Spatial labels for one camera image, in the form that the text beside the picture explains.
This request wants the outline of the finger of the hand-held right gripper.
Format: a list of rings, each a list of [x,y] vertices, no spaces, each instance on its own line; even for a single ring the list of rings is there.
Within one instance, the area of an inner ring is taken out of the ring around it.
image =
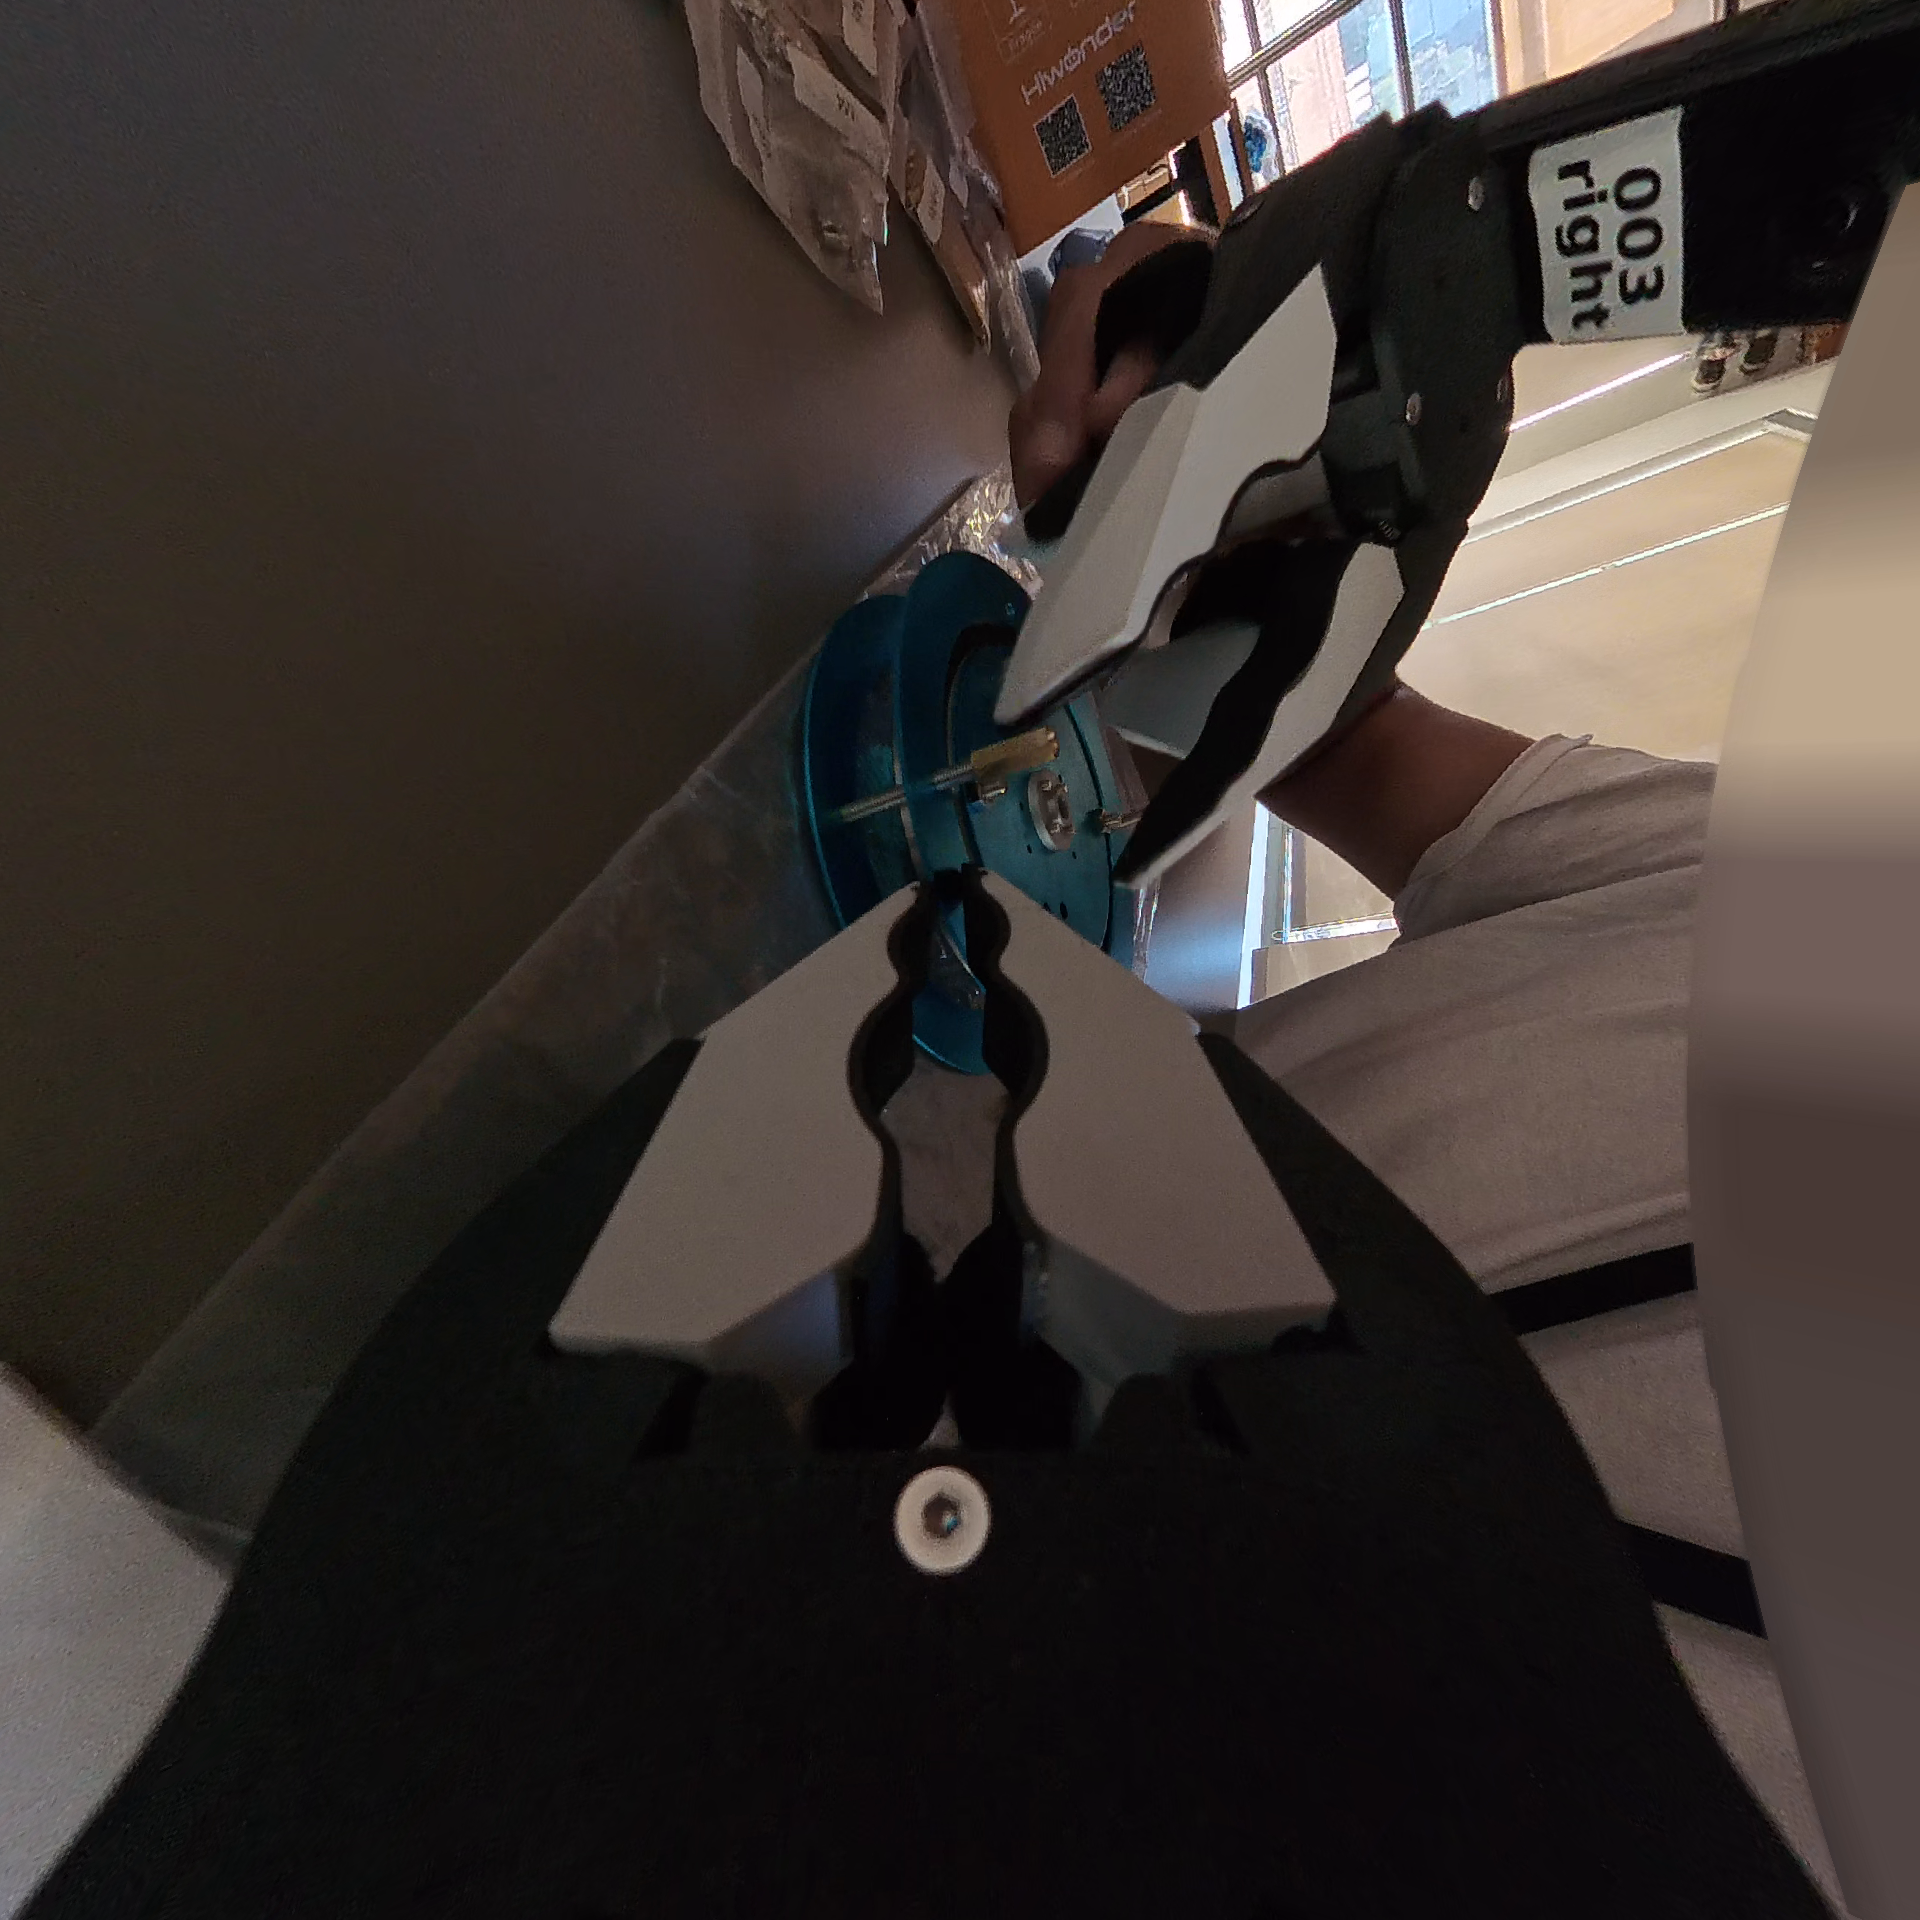
[[[1401,596],[1381,544],[1261,543],[1201,568],[1168,635],[1107,685],[1113,728],[1175,759],[1119,852],[1119,884],[1162,875],[1334,729]]]
[[[1123,415],[1021,625],[999,725],[1070,699],[1149,635],[1162,594],[1221,547],[1258,472],[1321,441],[1334,355],[1325,275],[1312,267],[1205,388],[1175,383]]]

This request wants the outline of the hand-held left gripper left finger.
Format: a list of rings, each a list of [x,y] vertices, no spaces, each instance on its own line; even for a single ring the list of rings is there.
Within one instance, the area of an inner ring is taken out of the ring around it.
[[[938,898],[904,884],[688,1047],[550,1345],[770,1385],[818,1444],[943,1415],[927,1263],[885,1111],[914,1059]]]

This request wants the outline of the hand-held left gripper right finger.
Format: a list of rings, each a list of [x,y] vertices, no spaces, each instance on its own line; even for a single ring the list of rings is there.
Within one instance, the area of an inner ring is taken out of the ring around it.
[[[989,872],[965,873],[983,1056],[1005,1093],[1014,1333],[1072,1369],[1074,1419],[1194,1360],[1319,1336],[1337,1297],[1171,1002]]]

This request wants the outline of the blue turntable bearing assembly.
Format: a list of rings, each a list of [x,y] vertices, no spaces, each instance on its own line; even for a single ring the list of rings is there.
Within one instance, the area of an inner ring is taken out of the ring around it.
[[[1113,881],[1145,809],[1136,755],[1093,693],[1046,712],[1039,725],[1055,733],[1054,762],[1010,775],[989,795],[965,792],[970,858],[1123,969],[1139,969],[1152,896]]]

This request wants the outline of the long silver screw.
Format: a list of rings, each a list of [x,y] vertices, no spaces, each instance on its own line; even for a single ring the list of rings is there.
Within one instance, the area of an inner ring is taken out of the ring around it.
[[[881,788],[880,794],[846,803],[832,812],[832,821],[835,826],[857,826],[869,819],[875,819],[885,812],[903,809],[917,801],[927,801],[936,794],[949,794],[959,787],[976,785],[978,775],[970,768],[970,762],[961,762],[955,767],[946,767],[926,775],[919,781],[901,781],[894,787]]]

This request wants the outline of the grey desk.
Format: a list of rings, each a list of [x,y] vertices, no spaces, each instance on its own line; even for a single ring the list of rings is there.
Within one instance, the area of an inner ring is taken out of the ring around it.
[[[674,4],[5,4],[5,1365],[90,1427],[1014,384]]]

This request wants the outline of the person's right hand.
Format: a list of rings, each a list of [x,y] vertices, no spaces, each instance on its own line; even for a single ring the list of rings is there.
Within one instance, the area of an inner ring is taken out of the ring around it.
[[[1104,450],[1207,303],[1215,231],[1136,224],[1048,290],[1039,370],[1007,419],[1014,500],[1031,515]]]

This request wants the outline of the clear plastic bag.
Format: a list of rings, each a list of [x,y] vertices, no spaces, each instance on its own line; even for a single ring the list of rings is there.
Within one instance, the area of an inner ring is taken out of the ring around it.
[[[641,1067],[835,931],[799,803],[806,648],[512,969],[329,1155],[90,1427],[233,1571],[385,1311]]]

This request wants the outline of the large glass window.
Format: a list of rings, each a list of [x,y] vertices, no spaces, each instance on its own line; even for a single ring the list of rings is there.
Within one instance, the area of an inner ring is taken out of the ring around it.
[[[1214,2],[1242,173],[1275,183],[1377,117],[1503,95],[1489,2]]]

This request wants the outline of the beige roller blind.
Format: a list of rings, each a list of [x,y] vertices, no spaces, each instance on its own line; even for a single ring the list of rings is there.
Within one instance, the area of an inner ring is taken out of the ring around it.
[[[1402,682],[1527,736],[1714,762],[1841,341],[1527,347]]]

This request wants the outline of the orange cardboard box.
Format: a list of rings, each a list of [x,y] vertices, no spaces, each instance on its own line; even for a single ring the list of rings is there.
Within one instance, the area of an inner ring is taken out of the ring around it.
[[[1230,91],[1208,2],[926,2],[1019,256],[1211,130]]]

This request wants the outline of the pile of small hardware bags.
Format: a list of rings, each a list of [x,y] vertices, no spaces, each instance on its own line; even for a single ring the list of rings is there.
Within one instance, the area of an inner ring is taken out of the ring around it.
[[[955,4],[686,2],[680,11],[713,130],[810,267],[880,314],[880,251],[903,216],[976,345],[1001,353],[1029,388],[1038,327],[961,72]]]

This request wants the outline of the assembly guide sheet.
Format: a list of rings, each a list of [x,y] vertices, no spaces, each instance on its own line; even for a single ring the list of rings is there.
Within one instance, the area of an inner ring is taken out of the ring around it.
[[[2,1916],[83,1831],[166,1713],[225,1591],[2,1375]]]

